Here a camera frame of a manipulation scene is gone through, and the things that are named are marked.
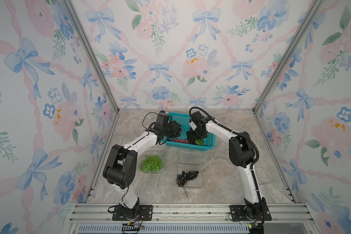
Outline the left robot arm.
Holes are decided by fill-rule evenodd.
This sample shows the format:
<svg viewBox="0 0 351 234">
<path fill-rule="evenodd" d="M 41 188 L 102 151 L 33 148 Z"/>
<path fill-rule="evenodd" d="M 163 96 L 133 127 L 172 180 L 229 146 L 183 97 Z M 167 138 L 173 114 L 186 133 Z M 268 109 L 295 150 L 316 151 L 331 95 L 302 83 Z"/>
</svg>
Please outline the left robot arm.
<svg viewBox="0 0 351 234">
<path fill-rule="evenodd" d="M 102 175 L 119 195 L 119 204 L 113 211 L 114 219 L 134 220 L 141 216 L 140 201 L 131 186 L 137 171 L 137 159 L 151 147 L 178 137 L 180 133 L 181 125 L 162 110 L 157 113 L 157 120 L 138 138 L 111 148 Z"/>
</svg>

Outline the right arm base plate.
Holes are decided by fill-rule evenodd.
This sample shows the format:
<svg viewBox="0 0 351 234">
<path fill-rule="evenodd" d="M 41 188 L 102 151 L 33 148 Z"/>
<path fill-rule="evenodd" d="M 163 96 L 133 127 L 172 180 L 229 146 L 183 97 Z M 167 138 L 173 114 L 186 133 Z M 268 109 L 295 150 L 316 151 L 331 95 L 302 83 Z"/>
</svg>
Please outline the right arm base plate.
<svg viewBox="0 0 351 234">
<path fill-rule="evenodd" d="M 246 205 L 230 205 L 229 219 L 233 222 L 239 221 L 272 221 L 271 213 L 267 205 L 260 204 L 254 207 Z"/>
</svg>

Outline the clear plastic clamshell container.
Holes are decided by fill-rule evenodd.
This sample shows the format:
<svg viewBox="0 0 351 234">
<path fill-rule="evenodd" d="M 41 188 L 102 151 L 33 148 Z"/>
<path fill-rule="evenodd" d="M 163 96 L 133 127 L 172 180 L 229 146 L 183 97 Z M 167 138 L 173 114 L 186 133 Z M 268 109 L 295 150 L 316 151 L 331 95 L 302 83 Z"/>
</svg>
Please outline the clear plastic clamshell container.
<svg viewBox="0 0 351 234">
<path fill-rule="evenodd" d="M 164 170 L 165 165 L 163 151 L 147 151 L 141 158 L 139 170 L 144 173 L 159 173 Z"/>
</svg>

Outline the green grape leaf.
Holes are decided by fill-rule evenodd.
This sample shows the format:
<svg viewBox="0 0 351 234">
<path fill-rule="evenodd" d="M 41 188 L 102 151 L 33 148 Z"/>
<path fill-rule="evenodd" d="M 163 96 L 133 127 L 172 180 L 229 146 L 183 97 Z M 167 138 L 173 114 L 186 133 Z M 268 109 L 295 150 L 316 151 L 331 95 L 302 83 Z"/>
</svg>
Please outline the green grape leaf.
<svg viewBox="0 0 351 234">
<path fill-rule="evenodd" d="M 204 139 L 202 139 L 202 138 L 196 139 L 195 140 L 195 145 L 203 146 L 204 145 Z"/>
</svg>

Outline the green grape bunch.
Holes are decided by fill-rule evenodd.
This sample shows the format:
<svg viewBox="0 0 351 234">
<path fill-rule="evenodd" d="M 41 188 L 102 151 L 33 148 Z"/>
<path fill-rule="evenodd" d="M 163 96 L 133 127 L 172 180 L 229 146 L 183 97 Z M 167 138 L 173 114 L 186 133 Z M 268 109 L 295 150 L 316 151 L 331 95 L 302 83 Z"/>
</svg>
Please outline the green grape bunch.
<svg viewBox="0 0 351 234">
<path fill-rule="evenodd" d="M 157 155 L 147 155 L 142 160 L 140 170 L 143 172 L 159 172 L 163 170 L 163 160 Z"/>
</svg>

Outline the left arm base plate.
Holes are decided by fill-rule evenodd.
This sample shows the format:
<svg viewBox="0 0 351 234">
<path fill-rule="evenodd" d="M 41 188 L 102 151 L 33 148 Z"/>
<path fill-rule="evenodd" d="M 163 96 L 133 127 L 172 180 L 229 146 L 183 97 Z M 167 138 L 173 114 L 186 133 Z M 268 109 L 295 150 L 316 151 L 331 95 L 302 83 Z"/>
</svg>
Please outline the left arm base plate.
<svg viewBox="0 0 351 234">
<path fill-rule="evenodd" d="M 135 205 L 128 209 L 119 204 L 109 208 L 113 221 L 151 221 L 153 216 L 153 205 Z"/>
</svg>

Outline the dark purple grape bunch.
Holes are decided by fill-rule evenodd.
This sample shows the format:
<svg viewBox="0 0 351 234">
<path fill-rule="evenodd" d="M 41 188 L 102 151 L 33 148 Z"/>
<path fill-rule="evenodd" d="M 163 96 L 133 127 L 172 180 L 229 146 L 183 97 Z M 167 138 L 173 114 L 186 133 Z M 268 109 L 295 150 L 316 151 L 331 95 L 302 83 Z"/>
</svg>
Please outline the dark purple grape bunch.
<svg viewBox="0 0 351 234">
<path fill-rule="evenodd" d="M 176 184 L 178 187 L 181 187 L 184 190 L 184 193 L 186 197 L 188 198 L 188 193 L 185 189 L 185 185 L 187 184 L 188 181 L 195 180 L 199 176 L 199 171 L 182 171 L 180 174 L 177 175 L 176 177 Z"/>
</svg>

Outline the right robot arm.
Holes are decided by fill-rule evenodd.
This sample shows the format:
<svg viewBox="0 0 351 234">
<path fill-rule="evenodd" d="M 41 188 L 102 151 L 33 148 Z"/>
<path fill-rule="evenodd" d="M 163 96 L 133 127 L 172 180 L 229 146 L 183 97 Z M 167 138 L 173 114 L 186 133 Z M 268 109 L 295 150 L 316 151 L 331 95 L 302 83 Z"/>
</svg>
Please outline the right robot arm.
<svg viewBox="0 0 351 234">
<path fill-rule="evenodd" d="M 267 214 L 264 197 L 260 193 L 254 166 L 259 150 L 247 132 L 237 132 L 217 121 L 199 107 L 189 110 L 190 127 L 200 137 L 214 134 L 228 144 L 229 159 L 238 168 L 243 188 L 246 214 L 249 219 L 264 218 Z"/>
</svg>

